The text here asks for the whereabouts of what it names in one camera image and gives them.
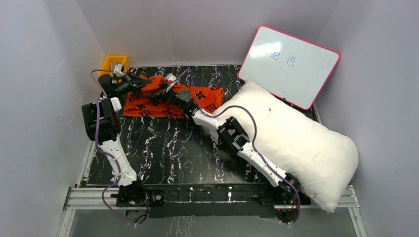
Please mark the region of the orange patterned pillowcase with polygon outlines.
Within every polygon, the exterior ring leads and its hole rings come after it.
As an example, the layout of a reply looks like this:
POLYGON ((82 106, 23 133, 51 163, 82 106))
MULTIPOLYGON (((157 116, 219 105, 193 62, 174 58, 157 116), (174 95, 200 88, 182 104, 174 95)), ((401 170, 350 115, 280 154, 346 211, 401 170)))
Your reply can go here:
POLYGON ((139 92, 130 92, 124 106, 126 117, 184 118, 176 96, 183 90, 191 95, 193 102, 199 104, 206 112, 213 113, 223 104, 224 89, 222 87, 192 87, 174 84, 168 92, 163 87, 168 83, 163 76, 152 76, 151 83, 139 92))

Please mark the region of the white pillow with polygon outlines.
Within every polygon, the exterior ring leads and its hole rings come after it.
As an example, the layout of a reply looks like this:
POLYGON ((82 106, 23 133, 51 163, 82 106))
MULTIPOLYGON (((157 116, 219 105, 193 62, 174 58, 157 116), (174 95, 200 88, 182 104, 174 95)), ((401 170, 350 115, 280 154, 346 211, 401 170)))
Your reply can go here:
POLYGON ((261 170, 267 179, 275 177, 272 168, 282 169, 324 211, 335 211, 359 161, 349 137, 311 120, 252 81, 214 114, 239 121, 269 163, 261 170))

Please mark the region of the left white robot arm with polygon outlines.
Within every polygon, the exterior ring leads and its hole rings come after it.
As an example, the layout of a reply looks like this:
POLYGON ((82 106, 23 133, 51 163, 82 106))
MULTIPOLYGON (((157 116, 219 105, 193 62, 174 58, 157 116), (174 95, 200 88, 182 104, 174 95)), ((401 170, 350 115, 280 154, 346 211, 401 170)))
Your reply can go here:
POLYGON ((96 150, 106 156, 113 169, 115 184, 119 188, 113 197, 120 203, 144 205, 148 193, 124 152, 117 112, 122 109, 124 95, 140 92, 151 80, 130 73, 111 73, 108 70, 103 73, 99 78, 94 78, 102 91, 99 99, 82 106, 85 130, 88 138, 95 142, 96 150))

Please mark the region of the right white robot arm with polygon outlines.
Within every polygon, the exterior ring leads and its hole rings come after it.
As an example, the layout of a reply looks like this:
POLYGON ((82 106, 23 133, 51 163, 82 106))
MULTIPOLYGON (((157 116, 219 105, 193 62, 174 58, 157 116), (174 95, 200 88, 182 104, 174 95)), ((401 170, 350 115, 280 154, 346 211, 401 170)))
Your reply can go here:
POLYGON ((209 130, 214 143, 225 147, 228 151, 249 162, 268 179, 273 187, 280 188, 278 197, 282 203, 300 204, 299 181, 290 173, 275 165, 255 147, 257 125, 249 110, 237 105, 227 107, 227 109, 240 109, 249 116, 254 129, 253 137, 249 137, 235 117, 222 118, 222 115, 227 111, 226 109, 217 115, 205 111, 198 102, 194 91, 183 89, 175 92, 173 89, 165 88, 154 95, 148 95, 147 98, 154 106, 170 102, 179 107, 187 119, 209 130))

